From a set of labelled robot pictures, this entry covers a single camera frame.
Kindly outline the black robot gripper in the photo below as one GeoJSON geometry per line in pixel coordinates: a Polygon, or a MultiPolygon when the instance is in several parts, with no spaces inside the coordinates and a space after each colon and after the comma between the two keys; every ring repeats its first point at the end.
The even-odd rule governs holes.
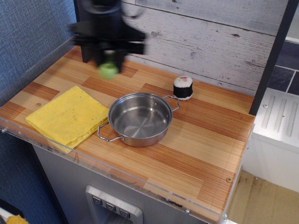
{"type": "Polygon", "coordinates": [[[146,34],[125,23],[120,0],[83,0],[81,10],[87,18],[70,25],[76,45],[92,48],[97,67],[105,61],[104,50],[114,50],[118,72],[128,53],[144,54],[146,34]]]}

